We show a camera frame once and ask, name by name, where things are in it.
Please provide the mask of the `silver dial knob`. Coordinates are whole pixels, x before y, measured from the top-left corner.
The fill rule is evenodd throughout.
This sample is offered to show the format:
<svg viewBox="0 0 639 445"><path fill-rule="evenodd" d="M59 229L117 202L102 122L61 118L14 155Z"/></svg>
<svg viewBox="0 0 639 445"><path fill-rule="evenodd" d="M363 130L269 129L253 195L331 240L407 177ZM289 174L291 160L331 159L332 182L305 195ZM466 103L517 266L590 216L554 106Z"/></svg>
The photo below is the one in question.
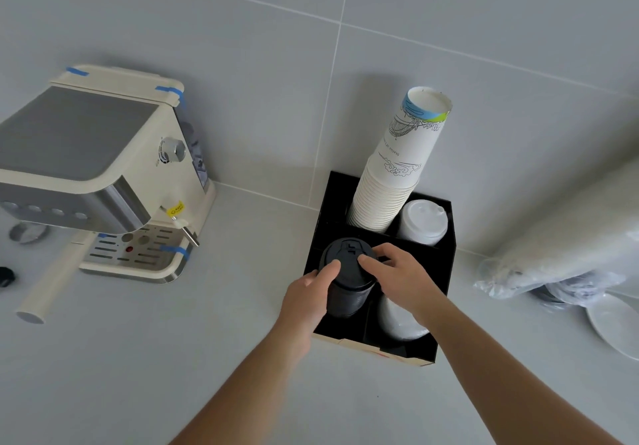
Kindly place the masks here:
<svg viewBox="0 0 639 445"><path fill-rule="evenodd" d="M181 139L165 137L158 147L158 159L163 164L182 162L186 157L187 147Z"/></svg>

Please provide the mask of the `stack of printed paper cups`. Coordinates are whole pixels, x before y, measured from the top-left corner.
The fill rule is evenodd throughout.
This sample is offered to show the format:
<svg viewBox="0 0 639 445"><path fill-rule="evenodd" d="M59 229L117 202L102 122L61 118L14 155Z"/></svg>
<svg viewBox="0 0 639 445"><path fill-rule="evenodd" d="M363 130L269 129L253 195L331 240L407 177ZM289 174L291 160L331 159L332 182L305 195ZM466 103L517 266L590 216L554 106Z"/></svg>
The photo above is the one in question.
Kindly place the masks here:
<svg viewBox="0 0 639 445"><path fill-rule="evenodd" d="M347 213L348 224L385 232L416 188L452 110L451 99L410 88L370 155Z"/></svg>

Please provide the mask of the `low stack of white lids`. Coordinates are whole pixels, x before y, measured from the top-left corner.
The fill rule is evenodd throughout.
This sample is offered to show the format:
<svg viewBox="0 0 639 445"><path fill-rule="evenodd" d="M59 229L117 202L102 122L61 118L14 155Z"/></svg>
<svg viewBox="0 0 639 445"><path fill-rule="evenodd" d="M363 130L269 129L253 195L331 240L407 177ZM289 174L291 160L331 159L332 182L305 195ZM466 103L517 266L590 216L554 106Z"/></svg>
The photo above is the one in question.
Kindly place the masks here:
<svg viewBox="0 0 639 445"><path fill-rule="evenodd" d="M378 324L381 330L396 341L409 342L430 334L407 310L382 294L378 304Z"/></svg>

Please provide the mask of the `black compartment organizer box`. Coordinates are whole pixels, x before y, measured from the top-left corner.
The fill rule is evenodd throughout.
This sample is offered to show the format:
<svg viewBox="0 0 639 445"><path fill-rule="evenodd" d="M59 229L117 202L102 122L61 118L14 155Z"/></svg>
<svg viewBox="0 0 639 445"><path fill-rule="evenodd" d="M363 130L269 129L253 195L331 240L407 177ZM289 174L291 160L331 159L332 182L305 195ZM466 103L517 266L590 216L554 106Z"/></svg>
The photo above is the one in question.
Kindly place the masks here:
<svg viewBox="0 0 639 445"><path fill-rule="evenodd" d="M350 225L347 222L347 213L358 183L359 178L355 176L331 171L304 273L319 269L325 248L334 240L353 237L367 242L372 247L390 242L412 254L426 269L436 286L447 294L457 247L451 202L418 192L410 195L409 201L430 200L443 207L447 215L448 227L443 238L434 246L422 245L397 236L401 221L399 215L395 217L385 233L375 233ZM431 334L412 341L398 341L383 331L378 317L382 296L383 292L379 284L373 284L363 306L357 312L347 318L325 315L316 327L313 337L411 366L423 367L433 364L436 360L438 344Z"/></svg>

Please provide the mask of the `metal drip tray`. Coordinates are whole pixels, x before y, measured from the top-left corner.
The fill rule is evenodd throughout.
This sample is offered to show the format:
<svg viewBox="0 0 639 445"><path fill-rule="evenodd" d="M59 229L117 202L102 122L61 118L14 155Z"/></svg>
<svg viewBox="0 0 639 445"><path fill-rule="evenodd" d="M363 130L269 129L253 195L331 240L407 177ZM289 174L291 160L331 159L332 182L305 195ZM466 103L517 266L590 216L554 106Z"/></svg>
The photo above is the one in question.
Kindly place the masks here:
<svg viewBox="0 0 639 445"><path fill-rule="evenodd" d="M148 224L121 235L99 233L88 246L79 270L87 274L167 284L179 278L188 261L180 254L160 251L160 245L194 248L181 230L163 225Z"/></svg>

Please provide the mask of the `tall stack of white lids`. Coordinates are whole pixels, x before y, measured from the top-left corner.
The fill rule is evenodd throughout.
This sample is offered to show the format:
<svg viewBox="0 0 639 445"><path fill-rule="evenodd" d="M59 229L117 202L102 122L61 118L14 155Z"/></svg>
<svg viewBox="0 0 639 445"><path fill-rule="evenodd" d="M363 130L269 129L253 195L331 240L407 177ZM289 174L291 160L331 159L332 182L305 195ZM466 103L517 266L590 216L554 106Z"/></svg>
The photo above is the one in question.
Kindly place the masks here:
<svg viewBox="0 0 639 445"><path fill-rule="evenodd" d="M434 246L448 231L449 219L444 207L427 199L414 199L401 210L397 237Z"/></svg>

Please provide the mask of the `person's right forearm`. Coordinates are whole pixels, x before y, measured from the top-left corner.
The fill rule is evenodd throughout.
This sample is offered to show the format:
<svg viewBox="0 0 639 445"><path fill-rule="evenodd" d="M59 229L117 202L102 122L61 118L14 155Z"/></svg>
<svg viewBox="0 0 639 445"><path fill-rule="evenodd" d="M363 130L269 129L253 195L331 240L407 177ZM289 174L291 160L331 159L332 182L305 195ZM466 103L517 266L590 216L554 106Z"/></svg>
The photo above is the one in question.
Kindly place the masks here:
<svg viewBox="0 0 639 445"><path fill-rule="evenodd" d="M622 445L442 294L411 301L496 445Z"/></svg>

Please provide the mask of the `white saucer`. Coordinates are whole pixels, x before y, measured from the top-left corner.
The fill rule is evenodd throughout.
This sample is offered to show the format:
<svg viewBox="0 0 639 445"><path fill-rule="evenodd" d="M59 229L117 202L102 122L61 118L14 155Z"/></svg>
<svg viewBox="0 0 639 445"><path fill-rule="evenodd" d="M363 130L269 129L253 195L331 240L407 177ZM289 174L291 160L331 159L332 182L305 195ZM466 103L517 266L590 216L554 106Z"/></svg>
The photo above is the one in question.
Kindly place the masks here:
<svg viewBox="0 0 639 445"><path fill-rule="evenodd" d="M639 361L639 312L613 294L605 293L586 308L591 326L614 350Z"/></svg>

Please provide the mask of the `person's right hand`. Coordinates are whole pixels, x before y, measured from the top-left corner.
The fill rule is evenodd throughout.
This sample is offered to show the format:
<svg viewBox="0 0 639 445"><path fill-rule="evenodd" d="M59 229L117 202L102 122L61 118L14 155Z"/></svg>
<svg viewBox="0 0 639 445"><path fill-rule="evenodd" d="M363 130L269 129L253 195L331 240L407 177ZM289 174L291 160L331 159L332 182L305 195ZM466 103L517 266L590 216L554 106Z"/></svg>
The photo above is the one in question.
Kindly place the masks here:
<svg viewBox="0 0 639 445"><path fill-rule="evenodd" d="M434 333L440 317L445 314L447 297L410 253L389 243L374 247L373 251L394 261L394 276L378 280L383 293Z"/></svg>

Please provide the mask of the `stack of black cup lids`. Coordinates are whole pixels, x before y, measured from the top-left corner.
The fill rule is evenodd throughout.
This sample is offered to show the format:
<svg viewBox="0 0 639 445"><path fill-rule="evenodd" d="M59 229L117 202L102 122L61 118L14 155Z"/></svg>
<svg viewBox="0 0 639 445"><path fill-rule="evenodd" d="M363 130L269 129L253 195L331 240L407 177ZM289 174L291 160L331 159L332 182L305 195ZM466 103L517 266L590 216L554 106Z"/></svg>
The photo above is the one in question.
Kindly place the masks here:
<svg viewBox="0 0 639 445"><path fill-rule="evenodd" d="M372 247L355 237L334 240L323 251L319 271L334 260L340 261L340 272L328 288L326 311L332 317L346 319L353 316L365 304L377 282L361 267L360 255L377 259Z"/></svg>

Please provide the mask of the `person's left hand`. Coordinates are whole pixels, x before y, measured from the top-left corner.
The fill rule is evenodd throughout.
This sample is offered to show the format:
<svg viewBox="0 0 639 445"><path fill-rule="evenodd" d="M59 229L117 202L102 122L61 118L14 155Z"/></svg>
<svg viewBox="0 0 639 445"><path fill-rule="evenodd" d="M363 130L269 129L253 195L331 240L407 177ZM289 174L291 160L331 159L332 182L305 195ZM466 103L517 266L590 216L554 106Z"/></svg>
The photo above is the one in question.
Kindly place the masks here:
<svg viewBox="0 0 639 445"><path fill-rule="evenodd" d="M326 315L328 288L315 288L317 273L309 272L289 285L273 327L295 359L309 351L315 328Z"/></svg>

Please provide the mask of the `person's left forearm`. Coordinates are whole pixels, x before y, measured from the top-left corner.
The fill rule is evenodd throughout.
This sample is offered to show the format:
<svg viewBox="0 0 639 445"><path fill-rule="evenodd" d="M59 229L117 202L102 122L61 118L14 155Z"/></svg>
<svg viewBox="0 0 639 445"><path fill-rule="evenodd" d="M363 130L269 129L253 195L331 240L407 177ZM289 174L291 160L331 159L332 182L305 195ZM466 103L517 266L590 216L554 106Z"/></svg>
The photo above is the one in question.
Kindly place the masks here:
<svg viewBox="0 0 639 445"><path fill-rule="evenodd" d="M281 315L169 445L261 445L292 372L310 349L312 331L308 319Z"/></svg>

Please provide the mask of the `metal steam wand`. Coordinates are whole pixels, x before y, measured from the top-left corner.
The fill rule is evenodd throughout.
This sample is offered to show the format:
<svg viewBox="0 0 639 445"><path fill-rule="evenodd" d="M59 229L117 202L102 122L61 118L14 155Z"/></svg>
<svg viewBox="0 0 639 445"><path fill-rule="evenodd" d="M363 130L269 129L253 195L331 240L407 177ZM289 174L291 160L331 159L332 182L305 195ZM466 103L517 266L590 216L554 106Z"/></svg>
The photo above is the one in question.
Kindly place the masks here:
<svg viewBox="0 0 639 445"><path fill-rule="evenodd" d="M191 231L191 229L189 229L188 224L186 221L177 218L176 216L171 216L171 220L172 223L174 225L175 228L181 230L183 232L183 234L185 235L185 237L188 239L188 241L194 246L194 247L200 247L200 243L197 239L197 236L195 233L193 233Z"/></svg>

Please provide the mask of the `large clear plastic bag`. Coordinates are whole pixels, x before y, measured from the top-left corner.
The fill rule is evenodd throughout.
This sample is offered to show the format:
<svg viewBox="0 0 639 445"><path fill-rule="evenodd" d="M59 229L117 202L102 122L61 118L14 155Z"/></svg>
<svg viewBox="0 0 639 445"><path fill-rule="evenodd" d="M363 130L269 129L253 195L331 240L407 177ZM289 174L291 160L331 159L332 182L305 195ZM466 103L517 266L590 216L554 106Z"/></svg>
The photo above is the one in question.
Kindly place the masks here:
<svg viewBox="0 0 639 445"><path fill-rule="evenodd" d="M495 299L600 270L639 245L639 156L575 192L479 267Z"/></svg>

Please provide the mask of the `cream espresso machine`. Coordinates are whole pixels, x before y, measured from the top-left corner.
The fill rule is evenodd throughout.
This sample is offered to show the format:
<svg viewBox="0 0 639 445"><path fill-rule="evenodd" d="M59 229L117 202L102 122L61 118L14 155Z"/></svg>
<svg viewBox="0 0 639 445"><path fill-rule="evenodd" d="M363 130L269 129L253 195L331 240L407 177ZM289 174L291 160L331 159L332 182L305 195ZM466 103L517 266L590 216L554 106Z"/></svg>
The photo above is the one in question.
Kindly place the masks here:
<svg viewBox="0 0 639 445"><path fill-rule="evenodd" d="M75 68L90 75L65 71L0 122L0 210L21 221L91 231L95 239L148 224L175 228L162 207L181 200L178 218L198 237L215 186L183 108L155 91L181 82L117 67ZM159 161L165 137L184 141L182 162Z"/></svg>

